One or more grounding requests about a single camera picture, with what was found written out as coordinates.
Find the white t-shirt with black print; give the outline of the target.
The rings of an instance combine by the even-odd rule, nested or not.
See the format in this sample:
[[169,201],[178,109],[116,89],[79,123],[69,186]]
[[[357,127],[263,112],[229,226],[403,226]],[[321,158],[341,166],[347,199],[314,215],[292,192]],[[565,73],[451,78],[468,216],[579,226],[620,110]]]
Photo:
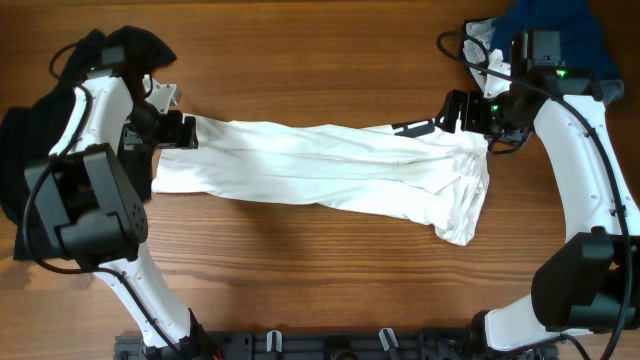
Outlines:
[[195,150],[162,151],[156,193],[208,193],[289,205],[320,204],[431,225],[465,246],[489,188],[487,142],[430,120],[349,128],[196,120]]

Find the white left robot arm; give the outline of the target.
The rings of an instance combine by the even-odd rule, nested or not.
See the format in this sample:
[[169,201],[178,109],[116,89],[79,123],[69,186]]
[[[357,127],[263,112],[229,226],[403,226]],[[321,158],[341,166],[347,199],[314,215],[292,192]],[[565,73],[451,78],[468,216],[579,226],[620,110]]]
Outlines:
[[150,76],[94,76],[74,86],[74,104],[46,160],[25,170],[26,249],[41,267],[71,260],[101,279],[138,325],[144,359],[219,359],[220,347],[170,289],[146,244],[143,202],[118,149],[193,149],[195,119],[175,110],[179,89]]

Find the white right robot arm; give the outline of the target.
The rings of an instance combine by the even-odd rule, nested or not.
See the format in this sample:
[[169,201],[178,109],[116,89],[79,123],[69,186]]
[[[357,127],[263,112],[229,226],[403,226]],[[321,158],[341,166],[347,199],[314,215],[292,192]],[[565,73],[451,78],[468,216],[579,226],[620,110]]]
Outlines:
[[603,358],[639,326],[639,208],[609,141],[604,105],[588,95],[548,98],[532,125],[551,161],[566,228],[564,246],[534,274],[529,295],[477,313],[461,346],[509,356],[607,333]]

